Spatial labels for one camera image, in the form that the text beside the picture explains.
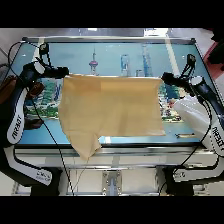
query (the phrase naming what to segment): towel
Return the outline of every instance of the towel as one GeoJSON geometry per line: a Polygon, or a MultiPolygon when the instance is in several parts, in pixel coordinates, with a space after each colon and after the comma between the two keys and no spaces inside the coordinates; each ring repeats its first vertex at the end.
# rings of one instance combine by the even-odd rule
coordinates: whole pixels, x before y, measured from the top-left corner
{"type": "Polygon", "coordinates": [[[59,119],[82,159],[101,145],[100,136],[165,135],[158,88],[151,77],[70,75],[64,78],[59,119]]]}

